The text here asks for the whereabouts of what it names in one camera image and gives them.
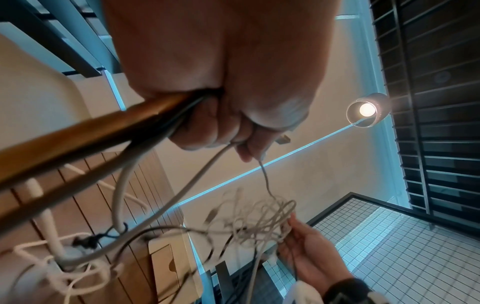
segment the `black wristband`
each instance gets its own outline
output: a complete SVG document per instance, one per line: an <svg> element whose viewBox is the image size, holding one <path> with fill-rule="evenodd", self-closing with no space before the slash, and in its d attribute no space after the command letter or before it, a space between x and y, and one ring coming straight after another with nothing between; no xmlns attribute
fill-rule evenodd
<svg viewBox="0 0 480 304"><path fill-rule="evenodd" d="M353 303L361 303L368 299L370 288L358 278L348 278L330 287L323 297L325 304L334 303L339 294L347 297Z"/></svg>

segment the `tiled wall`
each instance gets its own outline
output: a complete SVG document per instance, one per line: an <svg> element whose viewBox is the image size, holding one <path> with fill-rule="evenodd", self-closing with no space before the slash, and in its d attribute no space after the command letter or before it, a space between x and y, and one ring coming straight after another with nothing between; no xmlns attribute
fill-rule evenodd
<svg viewBox="0 0 480 304"><path fill-rule="evenodd" d="M440 227L431 230L424 221L358 199L315 228L335 244L355 276L393 304L480 304L476 240ZM274 282L278 276L282 295L292 282L283 268L273 265L268 272Z"/></svg>

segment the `light bulb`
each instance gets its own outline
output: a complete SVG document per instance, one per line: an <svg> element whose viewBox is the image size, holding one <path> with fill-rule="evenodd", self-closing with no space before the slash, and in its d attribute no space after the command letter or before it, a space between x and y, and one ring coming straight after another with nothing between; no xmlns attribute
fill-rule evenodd
<svg viewBox="0 0 480 304"><path fill-rule="evenodd" d="M369 103L364 103L360 106L360 114L365 117L372 116L373 114L375 114L376 111L377 109L375 108L375 106Z"/></svg>

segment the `hand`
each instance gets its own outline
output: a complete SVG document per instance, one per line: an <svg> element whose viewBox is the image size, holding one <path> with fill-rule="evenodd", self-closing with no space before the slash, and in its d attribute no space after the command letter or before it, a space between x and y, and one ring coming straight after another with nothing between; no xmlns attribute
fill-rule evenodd
<svg viewBox="0 0 480 304"><path fill-rule="evenodd" d="M224 88L171 136L187 150L246 141L261 159L303 121L324 76L339 0L103 0L130 86L145 99Z"/></svg>
<svg viewBox="0 0 480 304"><path fill-rule="evenodd" d="M288 224L291 232L278 245L278 251L290 268L293 269L295 262L298 279L313 286L323 297L332 285L353 277L332 242L299 222L295 214Z"/></svg>

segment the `wood panel wall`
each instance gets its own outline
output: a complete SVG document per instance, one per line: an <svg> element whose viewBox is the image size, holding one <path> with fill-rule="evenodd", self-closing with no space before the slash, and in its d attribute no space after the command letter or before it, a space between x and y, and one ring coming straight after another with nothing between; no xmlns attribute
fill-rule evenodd
<svg viewBox="0 0 480 304"><path fill-rule="evenodd" d="M115 152L104 152L72 163L72 165L83 171L89 171L115 156ZM118 175L119 172L116 172L103 181L115 185ZM38 176L37 180L43 190L47 192L76 176L77 174L69 169L61 168ZM174 195L162 164L154 152L146 155L137 165L126 191L149 206L149 210L144 211L128 198L124 199L124 220L129 228L142 222ZM112 194L113 192L109 189L93 185L53 208L52 213L59 235L76 232L105 232L112 225ZM28 204L30 199L23 184L10 191L4 191L0 193L0 214L17 208L19 205ZM179 225L182 223L182 212L176 208L169 210L154 225ZM9 251L17 244L40 239L43 239L43 235L35 220L0 239L0 303L63 303L64 297L54 292L45 283L39 269L29 268L28 262ZM105 246L112 241L110 238L103 238L100 245ZM35 253L38 256L46 256L48 250L46 247L37 248ZM115 252L111 252L103 259L111 261L114 255ZM102 290L72 297L70 303L147 304L156 302L154 275L147 244L142 240L134 241L124 252L122 262L125 264L125 269L118 279Z"/></svg>

